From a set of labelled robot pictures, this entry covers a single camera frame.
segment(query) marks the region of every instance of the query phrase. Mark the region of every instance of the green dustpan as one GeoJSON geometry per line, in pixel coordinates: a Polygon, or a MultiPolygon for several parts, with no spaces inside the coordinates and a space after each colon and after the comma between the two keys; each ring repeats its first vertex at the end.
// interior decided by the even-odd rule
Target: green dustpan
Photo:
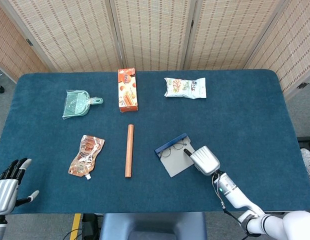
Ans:
{"type": "Polygon", "coordinates": [[[100,97],[92,97],[87,91],[84,90],[72,90],[67,91],[67,97],[65,101],[65,108],[63,119],[83,116],[87,114],[90,109],[90,105],[102,104],[103,99],[100,97]]]}

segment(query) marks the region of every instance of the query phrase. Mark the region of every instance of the robotic hand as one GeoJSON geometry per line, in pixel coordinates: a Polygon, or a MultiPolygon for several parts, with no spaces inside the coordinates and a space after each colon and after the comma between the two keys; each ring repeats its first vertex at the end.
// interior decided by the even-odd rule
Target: robotic hand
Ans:
{"type": "Polygon", "coordinates": [[[40,191],[34,191],[30,196],[17,199],[17,193],[26,169],[32,160],[23,158],[13,161],[0,175],[0,240],[3,239],[9,215],[15,207],[32,202],[40,191]]]}
{"type": "Polygon", "coordinates": [[[266,214],[245,196],[227,173],[220,171],[219,160],[207,146],[201,147],[193,154],[187,149],[184,149],[184,152],[192,159],[200,172],[206,176],[212,176],[212,185],[220,199],[224,213],[236,219],[247,236],[258,237],[266,234],[276,240],[310,240],[309,212],[293,211],[286,214],[283,219],[266,214]],[[248,210],[237,219],[226,210],[220,192],[234,208],[246,207],[248,210]]]}

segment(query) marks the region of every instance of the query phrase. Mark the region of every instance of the orange box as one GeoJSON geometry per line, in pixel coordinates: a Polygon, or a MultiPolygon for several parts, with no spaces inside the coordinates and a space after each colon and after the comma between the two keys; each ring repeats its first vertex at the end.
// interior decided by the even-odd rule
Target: orange box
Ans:
{"type": "Polygon", "coordinates": [[[139,110],[135,68],[118,70],[118,105],[122,113],[139,110]]]}

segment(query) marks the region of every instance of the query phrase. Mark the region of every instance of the table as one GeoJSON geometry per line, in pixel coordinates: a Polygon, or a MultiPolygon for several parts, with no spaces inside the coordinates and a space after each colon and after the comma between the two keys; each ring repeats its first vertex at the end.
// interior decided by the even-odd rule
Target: table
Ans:
{"type": "Polygon", "coordinates": [[[210,177],[191,166],[170,178],[156,156],[156,148],[182,133],[195,149],[207,145],[263,210],[310,208],[310,182],[274,72],[138,71],[136,81],[139,111],[121,113],[116,72],[19,79],[0,139],[0,172],[14,159],[33,159],[19,197],[40,194],[14,213],[221,211],[210,177]],[[205,77],[207,98],[165,98],[164,77],[205,77]],[[66,90],[86,90],[104,103],[63,120],[66,90]],[[128,124],[135,125],[131,179],[125,178],[128,124]],[[91,180],[68,174],[83,135],[105,139],[91,180]]]}

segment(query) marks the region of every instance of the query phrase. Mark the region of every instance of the wooden rod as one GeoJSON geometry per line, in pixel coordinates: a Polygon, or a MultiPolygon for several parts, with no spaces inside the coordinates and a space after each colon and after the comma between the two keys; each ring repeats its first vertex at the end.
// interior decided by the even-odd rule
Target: wooden rod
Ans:
{"type": "Polygon", "coordinates": [[[134,136],[134,125],[129,124],[128,125],[128,131],[127,131],[125,178],[131,178],[132,177],[133,136],[134,136]]]}

